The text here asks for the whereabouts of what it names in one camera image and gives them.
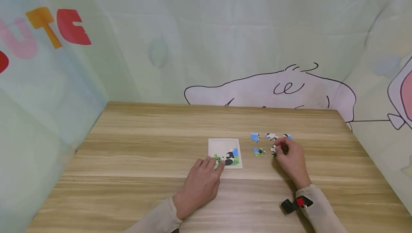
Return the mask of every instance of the beige sleeve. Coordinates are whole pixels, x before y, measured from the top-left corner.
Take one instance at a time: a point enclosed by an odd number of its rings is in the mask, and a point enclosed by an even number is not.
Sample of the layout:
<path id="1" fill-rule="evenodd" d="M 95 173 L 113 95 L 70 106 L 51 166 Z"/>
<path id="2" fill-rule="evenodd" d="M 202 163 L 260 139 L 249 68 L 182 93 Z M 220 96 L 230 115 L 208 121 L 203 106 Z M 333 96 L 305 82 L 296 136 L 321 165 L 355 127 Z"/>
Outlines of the beige sleeve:
<path id="1" fill-rule="evenodd" d="M 181 223 L 172 198 L 168 198 L 124 233 L 171 233 Z"/>
<path id="2" fill-rule="evenodd" d="M 296 192 L 296 197 L 306 196 L 313 201 L 308 208 L 301 211 L 308 218 L 316 233 L 348 233 L 334 213 L 323 192 L 315 185 L 310 185 Z"/>

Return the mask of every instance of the wood grain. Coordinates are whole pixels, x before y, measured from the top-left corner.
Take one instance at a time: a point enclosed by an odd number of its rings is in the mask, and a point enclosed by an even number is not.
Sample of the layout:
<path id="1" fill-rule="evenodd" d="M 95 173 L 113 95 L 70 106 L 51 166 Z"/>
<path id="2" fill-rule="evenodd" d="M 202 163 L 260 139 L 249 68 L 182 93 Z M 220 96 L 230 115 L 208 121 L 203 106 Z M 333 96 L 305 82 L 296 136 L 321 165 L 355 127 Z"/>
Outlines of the wood grain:
<path id="1" fill-rule="evenodd" d="M 28 232 L 122 232 L 182 186 L 209 138 L 239 138 L 244 168 L 224 171 L 217 198 L 182 233 L 314 232 L 300 212 L 282 213 L 296 189 L 271 142 L 255 144 L 251 132 L 303 144 L 312 181 L 349 232 L 411 232 L 411 216 L 336 111 L 142 103 L 107 105 Z M 254 157 L 253 147 L 268 154 Z"/>

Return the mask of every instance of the fabric backdrop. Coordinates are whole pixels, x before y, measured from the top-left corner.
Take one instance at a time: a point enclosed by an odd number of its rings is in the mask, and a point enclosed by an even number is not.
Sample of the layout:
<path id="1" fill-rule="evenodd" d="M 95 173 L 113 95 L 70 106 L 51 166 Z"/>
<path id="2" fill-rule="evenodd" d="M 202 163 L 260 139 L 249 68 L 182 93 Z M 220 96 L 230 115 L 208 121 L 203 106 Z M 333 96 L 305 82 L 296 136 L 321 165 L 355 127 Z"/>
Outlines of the fabric backdrop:
<path id="1" fill-rule="evenodd" d="M 1 232 L 24 232 L 109 100 L 336 109 L 412 212 L 412 0 L 0 10 Z"/>

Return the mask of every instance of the curtain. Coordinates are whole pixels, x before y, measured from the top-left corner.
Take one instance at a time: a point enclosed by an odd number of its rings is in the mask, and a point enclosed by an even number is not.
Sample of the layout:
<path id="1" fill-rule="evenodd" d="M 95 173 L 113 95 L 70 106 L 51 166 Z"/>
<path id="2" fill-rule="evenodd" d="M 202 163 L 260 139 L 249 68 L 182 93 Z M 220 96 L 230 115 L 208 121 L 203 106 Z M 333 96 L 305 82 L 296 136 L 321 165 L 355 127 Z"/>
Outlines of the curtain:
<path id="1" fill-rule="evenodd" d="M 0 0 L 0 229 L 28 226 L 109 100 L 336 109 L 412 212 L 411 5 Z"/>

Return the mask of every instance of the black wrist strap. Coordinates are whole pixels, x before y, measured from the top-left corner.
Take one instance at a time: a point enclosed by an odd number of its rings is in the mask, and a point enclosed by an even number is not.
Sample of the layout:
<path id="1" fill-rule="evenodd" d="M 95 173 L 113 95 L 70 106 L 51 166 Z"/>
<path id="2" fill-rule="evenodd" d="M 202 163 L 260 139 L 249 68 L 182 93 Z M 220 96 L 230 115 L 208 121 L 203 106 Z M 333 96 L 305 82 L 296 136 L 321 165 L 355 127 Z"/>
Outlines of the black wrist strap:
<path id="1" fill-rule="evenodd" d="M 302 195 L 296 198 L 296 200 L 293 203 L 289 199 L 284 200 L 281 206 L 285 210 L 285 212 L 289 214 L 289 213 L 296 211 L 296 209 L 298 209 L 299 207 L 308 208 L 312 204 L 313 204 L 313 201 L 311 201 L 306 196 Z"/>

